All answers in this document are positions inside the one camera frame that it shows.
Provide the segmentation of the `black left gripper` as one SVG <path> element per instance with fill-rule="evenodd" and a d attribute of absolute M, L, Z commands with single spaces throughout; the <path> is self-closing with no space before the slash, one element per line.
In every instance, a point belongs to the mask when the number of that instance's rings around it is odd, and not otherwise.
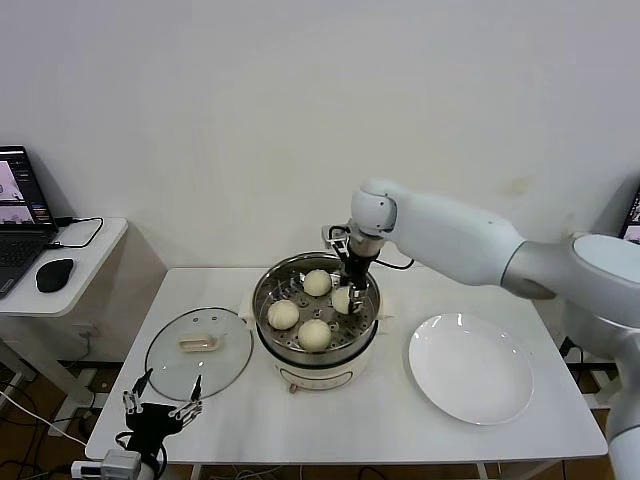
<path fill-rule="evenodd" d="M 201 412 L 202 376 L 196 379 L 188 402 L 173 409 L 171 405 L 141 403 L 141 396 L 150 380 L 153 369 L 139 377 L 131 390 L 123 392 L 126 425 L 132 432 L 132 440 L 161 442 L 174 433 L 174 419 L 183 426 L 190 424 Z"/>

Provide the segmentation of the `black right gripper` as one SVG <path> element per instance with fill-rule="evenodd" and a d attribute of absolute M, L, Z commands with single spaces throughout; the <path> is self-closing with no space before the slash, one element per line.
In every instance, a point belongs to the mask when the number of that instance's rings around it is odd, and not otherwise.
<path fill-rule="evenodd" d="M 340 274 L 340 286 L 348 287 L 348 312 L 357 312 L 367 298 L 367 275 L 373 256 L 356 253 L 351 245 L 347 245 L 347 256 L 343 261 L 343 272 Z"/>

